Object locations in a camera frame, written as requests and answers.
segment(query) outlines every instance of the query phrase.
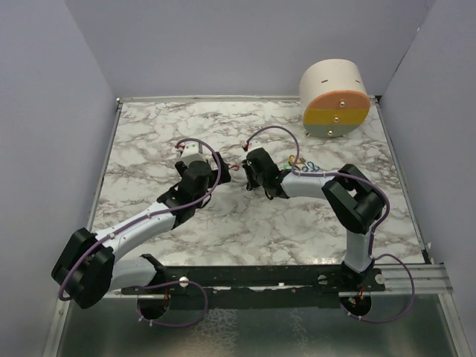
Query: round container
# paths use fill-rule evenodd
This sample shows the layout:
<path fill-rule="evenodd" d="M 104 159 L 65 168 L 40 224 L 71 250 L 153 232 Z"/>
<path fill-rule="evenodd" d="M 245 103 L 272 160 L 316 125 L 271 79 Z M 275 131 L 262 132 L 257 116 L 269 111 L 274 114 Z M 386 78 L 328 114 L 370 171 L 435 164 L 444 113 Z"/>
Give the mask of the round container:
<path fill-rule="evenodd" d="M 304 128 L 319 138 L 353 131 L 370 110 L 357 65 L 346 59 L 326 59 L 309 67 L 300 80 L 299 95 Z"/>

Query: white wall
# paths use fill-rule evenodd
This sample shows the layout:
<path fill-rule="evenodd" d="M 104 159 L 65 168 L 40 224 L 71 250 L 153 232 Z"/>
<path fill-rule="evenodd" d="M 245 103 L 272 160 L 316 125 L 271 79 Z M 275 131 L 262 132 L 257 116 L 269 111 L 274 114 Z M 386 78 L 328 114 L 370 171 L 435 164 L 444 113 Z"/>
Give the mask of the white wall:
<path fill-rule="evenodd" d="M 296 95 L 313 63 L 383 94 L 429 0 L 65 0 L 119 97 Z"/>
<path fill-rule="evenodd" d="M 115 97 L 62 0 L 0 1 L 0 49 L 0 356 L 40 356 Z"/>
<path fill-rule="evenodd" d="M 476 353 L 476 2 L 437 0 L 382 98 L 423 239 Z"/>

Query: marble table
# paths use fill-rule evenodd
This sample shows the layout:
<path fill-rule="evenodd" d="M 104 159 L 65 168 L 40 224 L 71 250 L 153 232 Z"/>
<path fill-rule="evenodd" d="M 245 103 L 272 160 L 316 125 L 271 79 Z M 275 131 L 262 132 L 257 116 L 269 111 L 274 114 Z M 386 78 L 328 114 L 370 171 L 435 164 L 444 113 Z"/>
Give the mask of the marble table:
<path fill-rule="evenodd" d="M 305 137 L 296 101 L 125 103 L 94 230 L 139 213 L 179 180 L 174 168 L 178 154 L 173 149 L 179 139 L 200 138 L 220 151 L 226 162 L 235 164 L 240 163 L 245 139 L 271 124 L 295 133 L 302 155 L 323 170 L 354 164 L 378 184 L 388 194 L 392 208 L 376 232 L 374 254 L 390 252 L 407 263 L 423 262 L 375 106 L 365 122 L 345 138 L 320 139 Z M 259 139 L 280 167 L 295 153 L 295 145 L 285 132 L 270 130 Z M 346 249 L 345 229 L 326 201 L 269 201 L 261 188 L 245 189 L 242 169 L 231 174 L 232 182 L 219 186 L 205 209 L 126 258 L 150 253 L 166 265 L 216 266 L 341 262 Z"/>

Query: gray base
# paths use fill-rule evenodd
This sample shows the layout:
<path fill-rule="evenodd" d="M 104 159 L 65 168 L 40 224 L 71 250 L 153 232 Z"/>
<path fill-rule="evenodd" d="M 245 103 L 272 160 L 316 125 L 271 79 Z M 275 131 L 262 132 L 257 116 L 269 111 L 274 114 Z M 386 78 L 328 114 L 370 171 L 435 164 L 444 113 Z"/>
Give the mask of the gray base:
<path fill-rule="evenodd" d="M 357 129 L 358 125 L 308 125 L 304 124 L 304 129 L 316 138 L 337 138 L 349 134 Z"/>

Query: cable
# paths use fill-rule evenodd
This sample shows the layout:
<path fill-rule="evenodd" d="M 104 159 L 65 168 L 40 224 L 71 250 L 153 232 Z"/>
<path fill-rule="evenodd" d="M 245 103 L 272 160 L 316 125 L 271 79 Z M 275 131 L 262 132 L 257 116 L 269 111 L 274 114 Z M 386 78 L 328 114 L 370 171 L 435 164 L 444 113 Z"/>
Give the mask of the cable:
<path fill-rule="evenodd" d="M 183 284 L 183 283 L 184 283 L 183 281 L 170 281 L 169 283 L 163 283 L 163 284 L 158 284 L 158 285 L 141 286 L 141 289 L 146 289 L 146 290 L 149 290 L 149 289 L 159 289 L 159 288 L 165 288 L 165 287 L 167 287 L 167 286 L 178 285 L 178 284 Z M 201 320 L 203 320 L 203 318 L 205 318 L 205 316 L 206 316 L 206 314 L 207 314 L 207 311 L 208 311 L 208 296 L 207 296 L 207 292 L 205 291 L 205 289 L 203 289 L 203 287 L 202 287 L 200 284 L 198 284 L 198 283 L 196 283 L 196 282 L 194 282 L 194 281 L 187 281 L 186 283 L 196 286 L 197 288 L 199 288 L 200 292 L 202 292 L 202 294 L 203 294 L 204 306 L 203 306 L 202 313 L 200 314 L 200 316 L 199 316 L 198 318 L 196 318 L 195 320 L 193 320 L 193 321 L 191 321 L 191 322 L 185 322 L 185 323 L 183 323 L 183 324 L 168 324 L 167 322 L 160 322 L 160 321 L 154 321 L 154 320 L 148 320 L 148 319 L 146 319 L 146 318 L 142 315 L 141 308 L 138 306 L 138 307 L 137 307 L 137 312 L 138 312 L 139 315 L 141 316 L 141 317 L 139 318 L 139 322 L 141 322 L 142 320 L 147 321 L 150 326 L 152 326 L 152 325 L 154 324 L 154 325 L 159 325 L 159 326 L 164 326 L 164 327 L 190 327 L 190 326 L 196 324 L 197 322 L 200 322 Z"/>
<path fill-rule="evenodd" d="M 213 186 L 211 187 L 211 189 L 209 189 L 209 191 L 206 192 L 206 194 L 203 195 L 202 197 L 200 197 L 199 199 L 196 199 L 195 201 L 187 203 L 185 205 L 178 206 L 178 207 L 173 207 L 173 208 L 168 208 L 166 210 L 157 210 L 155 212 L 150 213 L 149 215 L 144 214 L 143 216 L 140 216 L 140 217 L 132 220 L 131 222 L 127 223 L 126 225 L 124 225 L 122 227 L 119 227 L 115 231 L 111 232 L 110 234 L 108 234 L 104 238 L 98 240 L 91 247 L 89 247 L 89 249 L 87 251 L 85 251 L 84 254 L 76 261 L 76 263 L 70 269 L 69 273 L 66 275 L 65 279 L 62 281 L 61 286 L 60 286 L 59 291 L 58 291 L 58 298 L 61 301 L 71 300 L 71 296 L 66 297 L 64 295 L 65 290 L 66 290 L 66 286 L 68 285 L 69 280 L 71 279 L 73 274 L 76 272 L 76 270 L 80 267 L 80 265 L 84 262 L 84 260 L 91 253 L 93 253 L 97 249 L 97 247 L 99 247 L 101 244 L 103 244 L 107 240 L 111 239 L 113 237 L 112 236 L 113 234 L 119 234 L 120 232 L 125 231 L 127 228 L 130 228 L 133 225 L 136 225 L 137 223 L 142 222 L 143 220 L 150 218 L 151 216 L 158 216 L 159 214 L 175 212 L 177 210 L 183 210 L 185 208 L 189 208 L 189 207 L 192 207 L 194 205 L 197 205 L 198 203 L 203 202 L 203 200 L 205 200 L 207 197 L 209 197 L 212 194 L 212 192 L 216 189 L 216 187 L 218 186 L 218 183 L 219 183 L 219 181 L 222 177 L 222 166 L 220 165 L 220 160 L 219 160 L 218 155 L 216 154 L 215 150 L 213 150 L 213 148 L 210 145 L 208 145 L 207 143 L 205 143 L 204 141 L 201 141 L 199 139 L 193 139 L 193 138 L 187 138 L 187 139 L 180 140 L 176 144 L 176 147 L 179 147 L 180 144 L 184 143 L 185 141 L 195 141 L 196 143 L 199 143 L 199 144 L 203 145 L 204 147 L 206 147 L 207 149 L 210 150 L 211 155 L 213 156 L 213 159 L 215 160 L 216 165 L 218 167 L 218 173 L 216 175 L 216 180 L 215 180 L 215 183 L 213 184 Z"/>
<path fill-rule="evenodd" d="M 369 241 L 369 255 L 372 256 L 372 250 L 373 250 L 373 241 L 374 241 L 374 236 L 375 236 L 375 230 L 377 229 L 377 227 L 379 227 L 381 225 L 381 223 L 383 221 L 385 221 L 385 219 L 388 217 L 388 214 L 390 213 L 390 200 L 388 199 L 387 195 L 385 194 L 385 192 L 380 188 L 378 187 L 377 185 L 375 185 L 374 183 L 364 179 L 364 178 L 360 178 L 358 176 L 354 176 L 354 175 L 348 175 L 346 173 L 303 173 L 303 172 L 296 172 L 296 163 L 299 161 L 299 143 L 298 143 L 298 139 L 296 138 L 296 136 L 288 129 L 282 127 L 282 126 L 278 126 L 278 125 L 270 125 L 270 126 L 265 126 L 264 128 L 261 128 L 260 130 L 258 130 L 257 132 L 255 132 L 252 136 L 250 136 L 247 140 L 246 140 L 246 146 L 248 146 L 249 142 L 255 137 L 257 136 L 258 134 L 260 134 L 261 132 L 264 132 L 265 130 L 268 130 L 268 129 L 280 129 L 280 130 L 284 130 L 285 132 L 287 132 L 289 135 L 291 135 L 291 138 L 292 140 L 294 140 L 295 144 L 296 144 L 296 156 L 295 156 L 295 159 L 292 163 L 292 166 L 291 166 L 291 172 L 296 175 L 296 176 L 307 176 L 307 177 L 334 177 L 334 176 L 340 176 L 340 177 L 345 177 L 346 179 L 352 179 L 352 180 L 356 180 L 356 181 L 360 181 L 360 182 L 363 182 L 365 184 L 368 184 L 369 186 L 371 186 L 374 190 L 376 190 L 381 198 L 384 200 L 385 202 L 385 206 L 387 207 L 385 209 L 385 212 L 384 214 L 382 214 L 382 217 L 380 217 L 380 219 L 372 226 L 372 228 L 370 229 L 370 241 Z"/>
<path fill-rule="evenodd" d="M 341 304 L 341 308 L 351 318 L 355 318 L 356 320 L 363 321 L 363 322 L 368 322 L 369 324 L 388 324 L 389 322 L 394 322 L 394 321 L 399 320 L 400 318 L 402 318 L 413 307 L 414 301 L 415 301 L 415 281 L 414 281 L 414 277 L 410 273 L 410 269 L 399 258 L 397 258 L 394 255 L 389 254 L 389 253 L 379 255 L 377 258 L 375 258 L 375 260 L 380 260 L 383 257 L 390 257 L 390 258 L 395 259 L 403 267 L 403 269 L 406 270 L 406 272 L 408 274 L 408 278 L 410 279 L 410 284 L 411 284 L 410 303 L 408 303 L 407 307 L 405 307 L 405 309 L 402 312 L 400 312 L 398 315 L 395 315 L 392 318 L 388 318 L 388 319 L 384 319 L 384 320 L 372 320 L 372 319 L 369 319 L 369 318 L 363 318 L 362 316 L 354 315 L 349 310 L 347 310 L 344 305 Z"/>

